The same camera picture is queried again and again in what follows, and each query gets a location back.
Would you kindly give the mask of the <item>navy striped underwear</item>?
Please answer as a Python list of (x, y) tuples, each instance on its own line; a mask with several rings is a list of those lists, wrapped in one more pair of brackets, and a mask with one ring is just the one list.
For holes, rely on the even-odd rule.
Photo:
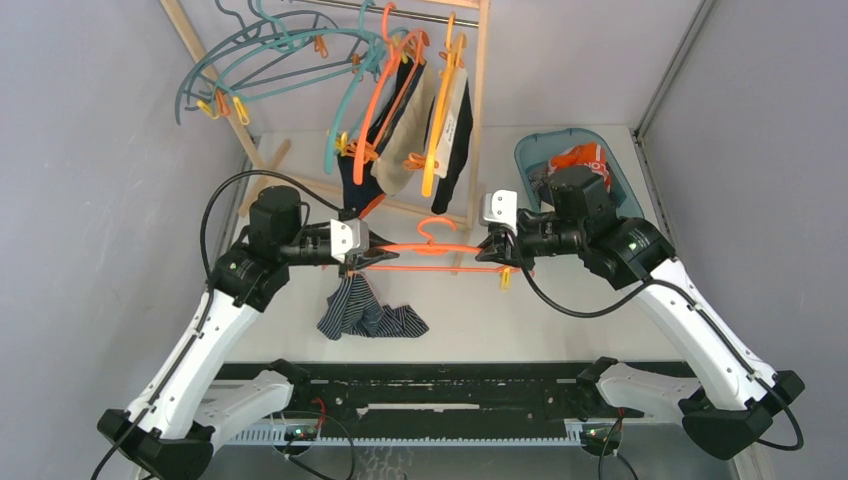
[(419, 338), (429, 326), (409, 305), (383, 304), (366, 277), (355, 273), (345, 276), (327, 298), (327, 310), (317, 330), (338, 341), (343, 335), (366, 338)]

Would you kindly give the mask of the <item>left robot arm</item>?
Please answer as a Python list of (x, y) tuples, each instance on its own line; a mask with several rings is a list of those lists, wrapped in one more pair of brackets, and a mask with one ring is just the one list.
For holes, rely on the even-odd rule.
[(124, 409), (97, 424), (111, 447), (92, 474), (121, 454), (155, 479), (198, 479), (213, 456), (261, 418), (311, 407), (311, 388), (273, 367), (226, 397), (204, 395), (226, 357), (290, 280), (293, 266), (336, 265), (349, 273), (388, 240), (303, 183), (265, 171), (277, 184), (249, 207), (249, 223), (216, 261), (200, 249), (206, 288), (185, 332), (154, 378)]

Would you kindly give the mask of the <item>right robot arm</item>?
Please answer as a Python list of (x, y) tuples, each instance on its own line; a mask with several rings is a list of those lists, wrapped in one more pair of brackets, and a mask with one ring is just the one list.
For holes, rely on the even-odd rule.
[(521, 208), (517, 195), (482, 197), (488, 230), (477, 260), (529, 275), (541, 257), (574, 255), (636, 303), (682, 355), (688, 377), (644, 371), (603, 357), (579, 376), (578, 402), (592, 416), (611, 408), (679, 425), (701, 450), (729, 460), (763, 444), (779, 414), (804, 391), (800, 376), (753, 353), (695, 287), (674, 247), (650, 221), (619, 215), (603, 177), (585, 166), (545, 180), (552, 209)]

